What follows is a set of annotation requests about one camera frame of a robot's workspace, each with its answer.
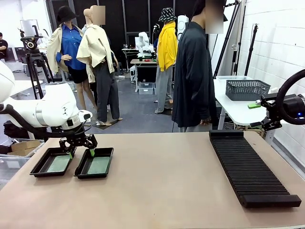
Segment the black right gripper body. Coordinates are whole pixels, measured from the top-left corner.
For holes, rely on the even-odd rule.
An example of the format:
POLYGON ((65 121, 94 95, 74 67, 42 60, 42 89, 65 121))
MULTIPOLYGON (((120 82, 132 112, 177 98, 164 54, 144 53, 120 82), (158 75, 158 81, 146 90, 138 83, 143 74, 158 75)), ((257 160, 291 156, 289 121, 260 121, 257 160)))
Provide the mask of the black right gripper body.
POLYGON ((284 96, 281 107, 287 116, 293 119, 305 118, 305 95, 304 94, 289 94, 284 96))

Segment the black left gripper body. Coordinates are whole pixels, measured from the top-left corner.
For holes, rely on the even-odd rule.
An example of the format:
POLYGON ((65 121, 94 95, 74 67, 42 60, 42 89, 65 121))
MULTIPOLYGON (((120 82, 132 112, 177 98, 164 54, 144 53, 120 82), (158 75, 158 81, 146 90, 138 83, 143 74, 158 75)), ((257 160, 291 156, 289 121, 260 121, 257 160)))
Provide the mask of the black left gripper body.
POLYGON ((78 146, 86 146, 86 135, 74 135, 65 138, 65 149, 75 149, 78 146))

